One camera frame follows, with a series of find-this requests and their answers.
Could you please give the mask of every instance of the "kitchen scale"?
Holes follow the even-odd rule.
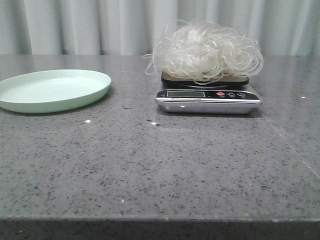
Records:
[[[165,112],[198,114],[248,114],[263,100],[243,77],[224,77],[209,84],[192,79],[161,76],[161,91],[155,101]]]

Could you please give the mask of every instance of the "plate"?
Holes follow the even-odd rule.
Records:
[[[27,73],[0,81],[0,107],[18,113],[53,113],[102,98],[111,78],[98,71],[62,69]]]
[[[248,77],[233,77],[233,76],[224,76],[223,78],[216,80],[216,79],[209,79],[209,81],[198,81],[196,83],[191,78],[177,78],[169,75],[166,72],[162,72],[161,75],[162,82],[175,85],[175,86],[197,86],[197,87],[219,87],[219,86],[229,86],[229,87],[240,87],[243,85],[247,85],[249,83]]]

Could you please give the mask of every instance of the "scale button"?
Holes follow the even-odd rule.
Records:
[[[218,91],[216,94],[217,94],[218,96],[224,96],[224,95],[225,95],[225,93],[224,93],[223,91]]]
[[[245,97],[246,96],[246,94],[244,92],[238,92],[237,95],[240,96],[240,97]]]
[[[228,96],[230,96],[230,97],[234,97],[236,94],[234,93],[234,92],[232,92],[232,91],[229,91],[229,92],[227,92],[226,93]]]

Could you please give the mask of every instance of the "black button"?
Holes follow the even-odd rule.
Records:
[[[246,96],[246,94],[244,92],[238,92],[237,95],[240,96],[240,97],[245,97]]]

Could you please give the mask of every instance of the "digital kitchen scale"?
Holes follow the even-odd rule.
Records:
[[[162,83],[155,98],[165,112],[248,114],[263,100],[250,85],[207,87]]]

